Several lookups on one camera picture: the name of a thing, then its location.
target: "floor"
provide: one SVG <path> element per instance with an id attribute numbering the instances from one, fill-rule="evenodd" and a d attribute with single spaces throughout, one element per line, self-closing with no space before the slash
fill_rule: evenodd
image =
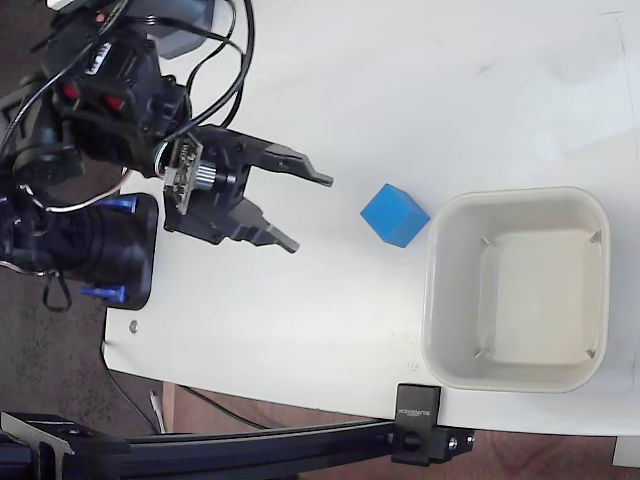
<path id="1" fill-rule="evenodd" d="M 44 1 L 0 0 L 0 95 L 14 90 L 38 68 L 32 45 L 48 33 L 51 12 Z M 86 198 L 118 175 L 92 164 L 89 177 L 66 185 L 69 198 Z M 41 304 L 43 283 L 0 269 L 0 411 L 55 413 L 123 436 L 148 433 L 146 425 L 111 385 L 99 361 L 105 309 L 74 291 L 67 314 Z M 148 392 L 159 382 L 116 374 L 122 386 L 152 414 Z"/>
<path id="2" fill-rule="evenodd" d="M 31 45 L 44 37 L 51 13 L 44 1 L 0 0 L 0 95 L 37 68 Z M 91 165 L 90 177 L 66 186 L 83 197 L 109 185 L 117 171 Z M 42 282 L 0 270 L 5 301 L 0 309 L 0 411 L 56 413 L 122 436 L 147 427 L 118 395 L 99 362 L 105 310 L 74 292 L 68 314 L 49 313 L 40 303 Z M 151 414 L 150 389 L 159 382 L 116 374 L 136 402 Z M 239 413 L 271 426 L 330 423 L 342 415 L 210 394 Z M 181 389 L 169 386 L 165 409 L 175 431 L 235 432 L 243 426 Z M 560 437 L 480 432 L 473 453 L 428 470 L 377 459 L 306 475 L 310 479 L 572 479 L 640 478 L 640 470 L 611 466 L 613 438 Z"/>

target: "white table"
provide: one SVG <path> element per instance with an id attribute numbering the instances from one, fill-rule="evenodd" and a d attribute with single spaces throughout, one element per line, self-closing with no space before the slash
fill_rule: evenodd
<path id="1" fill-rule="evenodd" d="M 387 182 L 432 216 L 463 192 L 574 185 L 612 226 L 602 367 L 568 394 L 446 389 L 439 421 L 640 435 L 637 0 L 255 3 L 256 58 L 234 128 L 305 152 L 335 185 L 252 173 L 247 197 L 302 244 L 295 255 L 160 229 L 149 303 L 108 312 L 110 368 L 393 418 L 397 383 L 437 384 L 420 348 L 427 230 L 399 249 L 361 209 Z M 211 48 L 164 69 L 184 81 Z M 227 55 L 204 69 L 196 108 L 235 75 Z M 125 190 L 161 198 L 159 180 Z"/>

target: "blue cube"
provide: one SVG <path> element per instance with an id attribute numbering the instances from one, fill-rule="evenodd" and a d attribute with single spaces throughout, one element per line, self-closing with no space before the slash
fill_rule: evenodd
<path id="1" fill-rule="evenodd" d="M 382 240 L 406 247 L 430 220 L 407 192 L 386 184 L 361 213 Z"/>

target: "white container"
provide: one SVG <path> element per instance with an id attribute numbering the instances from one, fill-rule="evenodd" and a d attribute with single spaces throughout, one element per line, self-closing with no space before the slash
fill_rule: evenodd
<path id="1" fill-rule="evenodd" d="M 567 392 L 604 357 L 610 228 L 572 187 L 462 195 L 431 222 L 423 355 L 444 385 Z"/>

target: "dark carpet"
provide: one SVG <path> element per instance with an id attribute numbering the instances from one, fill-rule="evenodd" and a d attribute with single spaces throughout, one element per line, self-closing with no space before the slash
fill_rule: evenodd
<path id="1" fill-rule="evenodd" d="M 31 46 L 44 38 L 52 12 L 44 1 L 0 0 L 0 95 L 38 68 Z M 64 186 L 68 198 L 85 198 L 113 183 L 118 169 L 87 165 L 87 175 Z M 62 415 L 107 433 L 149 433 L 103 371 L 99 347 L 105 309 L 81 297 L 66 314 L 42 306 L 43 281 L 0 269 L 0 411 Z M 159 382 L 115 374 L 122 387 L 150 416 L 150 389 Z"/>

